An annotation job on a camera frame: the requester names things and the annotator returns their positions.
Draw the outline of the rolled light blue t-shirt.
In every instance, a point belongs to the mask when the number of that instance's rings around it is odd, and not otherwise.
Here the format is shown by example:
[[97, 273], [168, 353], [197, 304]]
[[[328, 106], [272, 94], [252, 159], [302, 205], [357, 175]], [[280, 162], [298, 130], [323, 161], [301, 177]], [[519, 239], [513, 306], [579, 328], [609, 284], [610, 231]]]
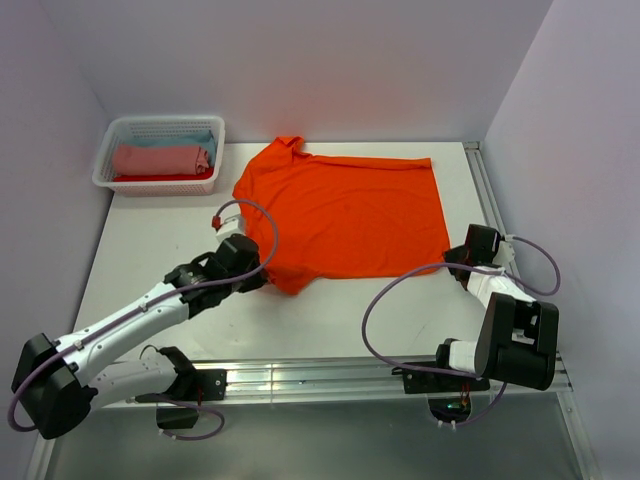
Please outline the rolled light blue t-shirt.
[[136, 147], [173, 147], [173, 146], [199, 146], [204, 149], [209, 159], [212, 160], [217, 153], [217, 142], [210, 130], [202, 130], [176, 137], [163, 138], [136, 138], [129, 140], [128, 145]]

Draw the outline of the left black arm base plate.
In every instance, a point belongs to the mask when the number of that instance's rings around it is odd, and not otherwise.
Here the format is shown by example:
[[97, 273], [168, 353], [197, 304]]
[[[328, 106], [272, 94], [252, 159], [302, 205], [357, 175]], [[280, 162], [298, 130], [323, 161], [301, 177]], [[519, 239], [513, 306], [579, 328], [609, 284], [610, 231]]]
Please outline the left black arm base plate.
[[196, 369], [191, 373], [179, 374], [166, 391], [139, 395], [135, 400], [139, 403], [221, 401], [225, 397], [226, 386], [226, 370]]

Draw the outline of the rolled pink t-shirt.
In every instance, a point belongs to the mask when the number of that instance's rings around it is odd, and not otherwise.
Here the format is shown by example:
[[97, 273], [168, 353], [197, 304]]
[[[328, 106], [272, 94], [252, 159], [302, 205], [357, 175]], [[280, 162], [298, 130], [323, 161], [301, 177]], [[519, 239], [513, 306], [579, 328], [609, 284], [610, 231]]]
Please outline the rolled pink t-shirt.
[[116, 174], [121, 176], [196, 176], [210, 169], [208, 152], [196, 145], [120, 145], [111, 162]]

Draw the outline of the orange t-shirt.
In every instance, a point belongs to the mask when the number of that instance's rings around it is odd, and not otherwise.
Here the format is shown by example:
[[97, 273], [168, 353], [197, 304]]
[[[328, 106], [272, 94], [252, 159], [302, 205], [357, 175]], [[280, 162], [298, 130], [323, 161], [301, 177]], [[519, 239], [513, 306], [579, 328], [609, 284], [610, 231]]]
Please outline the orange t-shirt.
[[450, 247], [428, 158], [324, 156], [278, 137], [249, 161], [233, 196], [267, 273], [296, 295], [312, 281], [397, 277]]

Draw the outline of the white plastic mesh basket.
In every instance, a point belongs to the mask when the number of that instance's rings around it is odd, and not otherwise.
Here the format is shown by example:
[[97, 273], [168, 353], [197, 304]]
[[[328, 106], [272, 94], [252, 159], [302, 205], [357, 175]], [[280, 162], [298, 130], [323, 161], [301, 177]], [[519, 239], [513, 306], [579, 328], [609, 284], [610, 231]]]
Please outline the white plastic mesh basket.
[[[113, 182], [116, 172], [112, 157], [122, 144], [136, 138], [176, 137], [202, 130], [210, 130], [217, 142], [212, 159], [214, 174], [204, 181], [174, 182]], [[201, 196], [210, 195], [223, 163], [225, 121], [215, 115], [125, 116], [112, 121], [104, 134], [95, 157], [92, 181], [98, 187], [125, 196]]]

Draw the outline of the rolled red t-shirt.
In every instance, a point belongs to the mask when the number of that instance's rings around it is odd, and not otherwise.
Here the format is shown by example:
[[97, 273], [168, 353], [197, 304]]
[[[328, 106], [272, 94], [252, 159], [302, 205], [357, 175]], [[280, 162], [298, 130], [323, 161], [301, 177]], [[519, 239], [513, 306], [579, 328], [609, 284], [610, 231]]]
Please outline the rolled red t-shirt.
[[174, 181], [204, 181], [211, 178], [214, 174], [213, 168], [208, 168], [202, 173], [195, 175], [175, 174], [175, 175], [119, 175], [113, 178], [113, 182], [129, 183], [129, 182], [174, 182]]

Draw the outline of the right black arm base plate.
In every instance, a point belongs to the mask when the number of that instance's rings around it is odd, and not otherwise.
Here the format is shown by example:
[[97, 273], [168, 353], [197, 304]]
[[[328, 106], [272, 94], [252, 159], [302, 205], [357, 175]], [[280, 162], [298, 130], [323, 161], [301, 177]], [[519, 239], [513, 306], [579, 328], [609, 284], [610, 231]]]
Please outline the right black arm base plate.
[[404, 367], [394, 365], [391, 374], [400, 376], [405, 394], [473, 393], [490, 389], [490, 381], [471, 377], [463, 372], [440, 368], [435, 361], [408, 362]]

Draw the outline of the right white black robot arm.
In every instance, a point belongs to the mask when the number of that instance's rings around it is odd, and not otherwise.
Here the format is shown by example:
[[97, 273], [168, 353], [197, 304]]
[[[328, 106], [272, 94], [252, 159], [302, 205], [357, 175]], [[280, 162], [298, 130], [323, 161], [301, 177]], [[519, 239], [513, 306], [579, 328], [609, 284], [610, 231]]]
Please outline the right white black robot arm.
[[447, 339], [438, 346], [435, 383], [452, 390], [467, 374], [544, 391], [555, 375], [559, 310], [526, 293], [498, 263], [508, 238], [471, 224], [462, 245], [445, 252], [449, 273], [484, 308], [475, 341]]

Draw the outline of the aluminium front rail frame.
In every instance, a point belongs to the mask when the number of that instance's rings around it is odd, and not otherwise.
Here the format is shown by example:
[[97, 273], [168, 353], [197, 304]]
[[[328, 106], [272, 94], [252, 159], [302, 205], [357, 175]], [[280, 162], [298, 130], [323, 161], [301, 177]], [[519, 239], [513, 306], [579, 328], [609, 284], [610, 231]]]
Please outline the aluminium front rail frame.
[[438, 395], [406, 394], [371, 358], [224, 363], [224, 429], [163, 438], [152, 405], [120, 403], [39, 440], [31, 479], [598, 479], [563, 366], [535, 392], [493, 385], [473, 421], [432, 419]]

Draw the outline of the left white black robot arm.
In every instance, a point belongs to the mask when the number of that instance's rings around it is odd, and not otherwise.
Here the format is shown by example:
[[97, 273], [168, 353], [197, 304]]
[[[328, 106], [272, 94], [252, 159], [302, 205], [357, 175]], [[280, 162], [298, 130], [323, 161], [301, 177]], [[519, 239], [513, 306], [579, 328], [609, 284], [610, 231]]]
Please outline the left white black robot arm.
[[123, 362], [121, 356], [234, 293], [261, 288], [263, 269], [256, 242], [233, 234], [216, 251], [177, 266], [148, 293], [98, 323], [57, 340], [32, 337], [11, 384], [10, 426], [55, 439], [91, 412], [121, 400], [189, 398], [197, 373], [178, 348], [161, 347], [137, 361]]

